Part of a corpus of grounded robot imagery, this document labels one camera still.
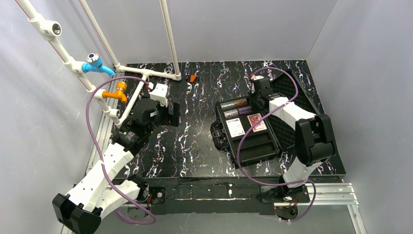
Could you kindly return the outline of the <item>orange black poker chip stack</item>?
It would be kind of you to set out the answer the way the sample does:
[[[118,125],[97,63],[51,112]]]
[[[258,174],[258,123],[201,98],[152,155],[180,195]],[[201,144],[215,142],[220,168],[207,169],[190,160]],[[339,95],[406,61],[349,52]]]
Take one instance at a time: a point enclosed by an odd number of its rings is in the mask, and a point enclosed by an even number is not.
[[[236,108],[242,108],[248,105],[248,101],[246,98],[242,98],[242,99],[237,99],[234,101],[234,106]]]

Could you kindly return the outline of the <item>purple poker chip stack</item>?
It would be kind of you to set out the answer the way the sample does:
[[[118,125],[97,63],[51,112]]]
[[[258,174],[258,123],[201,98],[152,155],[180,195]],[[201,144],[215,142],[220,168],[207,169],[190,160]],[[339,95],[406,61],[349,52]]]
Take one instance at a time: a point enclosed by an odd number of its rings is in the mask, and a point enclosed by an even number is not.
[[[252,109],[250,106],[246,106],[246,107],[242,107],[237,109],[239,116],[243,116],[243,115],[248,115],[252,112]]]

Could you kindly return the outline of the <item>red playing card deck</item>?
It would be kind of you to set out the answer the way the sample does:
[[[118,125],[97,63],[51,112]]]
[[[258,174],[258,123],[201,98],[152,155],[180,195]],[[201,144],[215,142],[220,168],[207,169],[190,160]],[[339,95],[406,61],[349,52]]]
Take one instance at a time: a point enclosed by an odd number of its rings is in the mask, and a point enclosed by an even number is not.
[[[267,126],[265,124],[265,121],[262,120],[260,121],[260,119],[262,118],[260,113],[256,113],[256,114],[251,114],[247,116],[247,119],[250,123],[251,126],[255,125],[253,127],[253,132],[259,132],[259,131],[264,131],[267,130]]]

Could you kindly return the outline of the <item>black poker set case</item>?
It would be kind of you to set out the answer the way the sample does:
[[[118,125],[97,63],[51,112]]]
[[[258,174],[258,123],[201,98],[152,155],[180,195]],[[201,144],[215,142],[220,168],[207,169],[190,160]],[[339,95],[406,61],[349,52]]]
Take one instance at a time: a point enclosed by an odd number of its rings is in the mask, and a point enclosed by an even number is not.
[[[295,81],[299,88],[299,95],[294,100],[294,103],[314,114],[319,115],[319,110],[316,109],[314,102],[305,93],[303,85],[301,85],[291,70],[282,73],[274,79],[271,79],[271,83],[276,92],[284,93],[288,98],[291,98],[294,94],[293,81]],[[231,138],[223,112],[229,110],[222,110],[221,103],[235,101],[237,99],[246,98],[248,105],[250,106],[249,92],[246,96],[233,98],[230,100],[219,101],[215,105],[216,120],[211,125],[211,134],[213,142],[218,150],[227,150],[230,152],[234,165],[241,164],[242,166],[258,163],[263,160],[273,159],[279,157],[282,151],[286,151],[294,147],[295,134],[294,131],[279,118],[270,116],[265,119],[267,130],[259,132],[251,132],[247,134],[247,130],[251,127],[247,116],[251,114],[260,113],[263,117],[268,112],[251,112],[248,115],[238,116],[241,120],[245,134]]]

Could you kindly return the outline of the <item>blue playing card deck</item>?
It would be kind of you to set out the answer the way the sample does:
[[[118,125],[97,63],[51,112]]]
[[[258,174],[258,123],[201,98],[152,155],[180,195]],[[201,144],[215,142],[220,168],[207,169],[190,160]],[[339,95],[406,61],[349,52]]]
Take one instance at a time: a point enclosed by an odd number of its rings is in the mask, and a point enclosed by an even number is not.
[[[245,134],[241,120],[239,118],[229,119],[226,121],[231,138],[243,136]]]

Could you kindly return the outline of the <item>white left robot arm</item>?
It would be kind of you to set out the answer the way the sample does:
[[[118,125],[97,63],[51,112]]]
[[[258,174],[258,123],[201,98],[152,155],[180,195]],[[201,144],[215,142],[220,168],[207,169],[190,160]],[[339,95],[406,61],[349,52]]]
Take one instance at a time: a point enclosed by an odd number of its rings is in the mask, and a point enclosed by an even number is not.
[[[121,125],[100,160],[66,194],[57,194],[52,205],[60,223],[75,234],[93,234],[108,214],[127,202],[145,201],[147,182],[131,175],[120,185],[113,179],[147,145],[159,126],[179,126],[180,103],[163,106],[144,98]]]

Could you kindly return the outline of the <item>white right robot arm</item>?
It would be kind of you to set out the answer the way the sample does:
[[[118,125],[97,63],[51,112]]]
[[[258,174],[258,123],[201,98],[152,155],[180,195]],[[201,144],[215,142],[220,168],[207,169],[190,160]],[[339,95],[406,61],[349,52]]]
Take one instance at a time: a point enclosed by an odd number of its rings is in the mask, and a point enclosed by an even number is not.
[[[294,131],[296,158],[276,185],[277,194],[290,195],[301,189],[318,166],[337,154],[331,119],[326,114],[314,114],[294,103],[299,95],[295,81],[292,82],[294,94],[291,98],[276,92],[269,78],[251,76],[251,82],[252,107],[267,110],[268,113],[263,117],[256,117],[250,129],[258,130],[258,126],[264,123],[265,119],[274,116]]]

